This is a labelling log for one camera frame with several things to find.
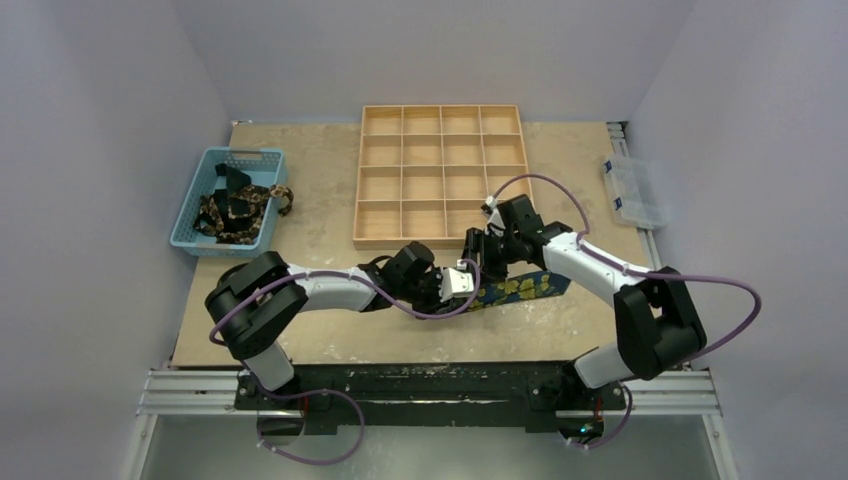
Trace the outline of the blue floral tie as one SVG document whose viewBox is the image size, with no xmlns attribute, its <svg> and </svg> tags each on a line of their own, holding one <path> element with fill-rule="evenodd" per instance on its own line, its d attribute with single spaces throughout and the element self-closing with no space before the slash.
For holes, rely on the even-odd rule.
<svg viewBox="0 0 848 480">
<path fill-rule="evenodd" d="M 569 278 L 547 271 L 524 273 L 502 282 L 483 283 L 468 311 L 561 296 L 570 285 Z"/>
</svg>

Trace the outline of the wooden compartment tray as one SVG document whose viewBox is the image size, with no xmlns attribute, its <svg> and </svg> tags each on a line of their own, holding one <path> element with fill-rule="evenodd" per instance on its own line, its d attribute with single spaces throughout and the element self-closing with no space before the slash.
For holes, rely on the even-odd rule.
<svg viewBox="0 0 848 480">
<path fill-rule="evenodd" d="M 352 241 L 459 248 L 494 195 L 532 196 L 519 109 L 511 104 L 366 105 Z"/>
</svg>

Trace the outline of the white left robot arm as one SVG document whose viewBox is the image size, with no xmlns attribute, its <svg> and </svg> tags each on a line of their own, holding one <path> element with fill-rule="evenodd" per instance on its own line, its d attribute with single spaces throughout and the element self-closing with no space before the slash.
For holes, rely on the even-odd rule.
<svg viewBox="0 0 848 480">
<path fill-rule="evenodd" d="M 417 241 L 346 269 L 307 268 L 268 251 L 227 271 L 204 306 L 214 323 L 210 340 L 254 376 L 264 401 L 284 409 L 297 399 L 298 382 L 278 338 L 298 315 L 396 307 L 417 319 L 445 319 L 471 306 L 480 283 L 476 262 L 438 266 Z"/>
</svg>

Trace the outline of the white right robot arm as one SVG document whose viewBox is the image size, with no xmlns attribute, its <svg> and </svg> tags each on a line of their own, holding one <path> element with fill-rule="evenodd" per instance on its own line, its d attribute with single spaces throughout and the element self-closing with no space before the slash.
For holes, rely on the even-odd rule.
<svg viewBox="0 0 848 480">
<path fill-rule="evenodd" d="M 462 255 L 478 262 L 486 281 L 501 282 L 509 265 L 524 262 L 580 285 L 614 312 L 614 341 L 566 365 L 561 392 L 569 404 L 588 405 L 610 383 L 651 380 L 706 347 L 701 319 L 677 270 L 630 267 L 570 226 L 545 222 L 526 195 L 490 198 L 480 210 L 486 224 L 467 229 Z"/>
</svg>

